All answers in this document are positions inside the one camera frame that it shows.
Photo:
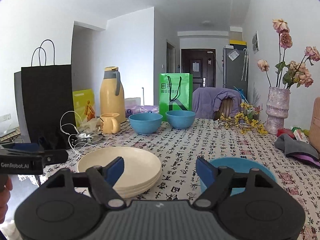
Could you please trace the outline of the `person left hand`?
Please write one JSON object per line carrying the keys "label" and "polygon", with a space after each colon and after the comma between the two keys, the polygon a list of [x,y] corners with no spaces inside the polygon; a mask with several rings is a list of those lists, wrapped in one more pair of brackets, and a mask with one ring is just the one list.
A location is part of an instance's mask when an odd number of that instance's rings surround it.
{"label": "person left hand", "polygon": [[1,201],[1,205],[0,205],[0,215],[1,215],[1,223],[4,222],[5,220],[5,215],[7,213],[8,210],[8,201],[10,199],[10,191],[12,191],[13,189],[13,185],[12,185],[12,181],[11,178],[9,177],[7,179],[7,182],[4,186],[4,190],[1,192],[1,197],[0,197],[0,201]]}

